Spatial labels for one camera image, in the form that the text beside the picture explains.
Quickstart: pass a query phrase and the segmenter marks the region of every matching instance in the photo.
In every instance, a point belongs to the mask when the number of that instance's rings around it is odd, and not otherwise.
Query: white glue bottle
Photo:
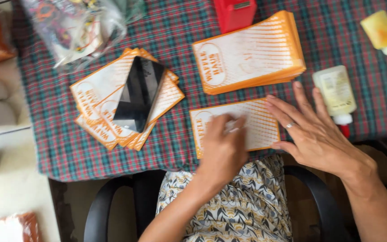
[[[344,136],[349,137],[348,124],[353,122],[352,113],[357,108],[353,96],[347,69],[344,65],[338,65],[325,70],[315,72],[313,81],[320,89],[328,113],[334,123],[340,127]]]

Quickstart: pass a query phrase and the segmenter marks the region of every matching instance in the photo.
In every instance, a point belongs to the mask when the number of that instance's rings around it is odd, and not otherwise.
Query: hand
[[[293,89],[301,112],[275,96],[267,96],[268,110],[283,127],[296,123],[287,128],[294,144],[280,141],[271,147],[290,153],[300,164],[332,173],[344,183],[357,184],[378,178],[375,161],[353,146],[332,121],[320,90],[317,87],[313,89],[315,113],[301,83],[294,82]]]
[[[210,121],[204,137],[204,156],[194,176],[206,181],[213,196],[234,179],[247,161],[245,117],[236,119],[233,129],[226,133],[225,125],[232,120],[232,116],[223,114]]]

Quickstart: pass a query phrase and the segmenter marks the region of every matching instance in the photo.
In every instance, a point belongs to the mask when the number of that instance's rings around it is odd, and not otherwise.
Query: floral patterned skirt
[[[167,172],[156,214],[191,181],[184,171]],[[184,242],[288,242],[291,220],[286,206],[280,155],[247,163],[234,180],[203,205],[186,228]]]

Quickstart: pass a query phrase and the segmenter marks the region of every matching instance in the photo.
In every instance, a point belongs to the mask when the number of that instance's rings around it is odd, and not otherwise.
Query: person
[[[267,109],[294,141],[271,147],[288,152],[302,165],[338,176],[361,240],[387,241],[387,190],[376,163],[341,134],[318,88],[313,89],[316,112],[300,82],[294,82],[293,90],[300,111],[267,95]],[[167,172],[157,216],[140,242],[291,241],[282,158],[246,163],[245,118],[235,119],[234,129],[225,132],[231,120],[229,114],[212,119],[195,174]]]

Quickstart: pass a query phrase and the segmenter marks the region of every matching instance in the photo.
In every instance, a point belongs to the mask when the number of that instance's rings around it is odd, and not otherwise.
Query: black phone
[[[165,67],[157,62],[136,56],[119,99],[113,123],[141,133],[162,84]]]

